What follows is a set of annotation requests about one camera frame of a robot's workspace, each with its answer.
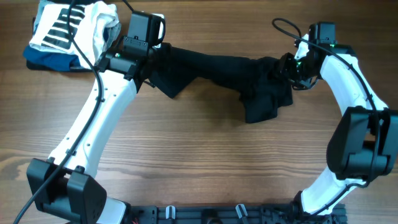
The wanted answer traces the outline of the black branded t-shirt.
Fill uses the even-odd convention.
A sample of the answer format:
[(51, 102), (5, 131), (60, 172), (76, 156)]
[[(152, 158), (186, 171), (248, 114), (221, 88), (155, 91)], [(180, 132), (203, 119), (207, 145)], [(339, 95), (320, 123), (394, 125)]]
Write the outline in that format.
[(157, 65), (149, 81), (169, 98), (175, 98), (196, 78), (239, 93), (246, 123), (276, 118), (278, 109), (293, 104), (292, 88), (274, 76), (279, 60), (207, 55), (162, 44), (155, 53)]

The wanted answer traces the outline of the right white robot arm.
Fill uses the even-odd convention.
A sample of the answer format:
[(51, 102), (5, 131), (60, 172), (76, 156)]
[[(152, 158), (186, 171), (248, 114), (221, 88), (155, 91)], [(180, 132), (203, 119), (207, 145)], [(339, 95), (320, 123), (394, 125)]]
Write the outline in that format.
[(314, 23), (294, 39), (297, 51), (280, 59), (277, 77), (294, 90), (309, 90), (324, 80), (342, 114), (327, 145), (326, 168), (290, 204), (288, 219), (307, 222), (331, 214), (350, 192), (391, 172), (397, 158), (397, 111), (372, 90), (351, 46), (337, 43), (334, 23)]

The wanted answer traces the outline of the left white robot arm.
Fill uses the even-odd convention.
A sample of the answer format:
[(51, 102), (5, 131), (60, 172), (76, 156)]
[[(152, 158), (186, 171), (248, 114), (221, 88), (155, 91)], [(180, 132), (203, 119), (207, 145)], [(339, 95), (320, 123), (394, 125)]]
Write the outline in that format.
[(155, 68), (164, 36), (164, 15), (132, 12), (123, 49), (96, 61), (91, 93), (65, 138), (46, 160), (31, 160), (27, 207), (70, 223), (131, 223), (131, 206), (109, 197), (95, 177), (119, 118)]

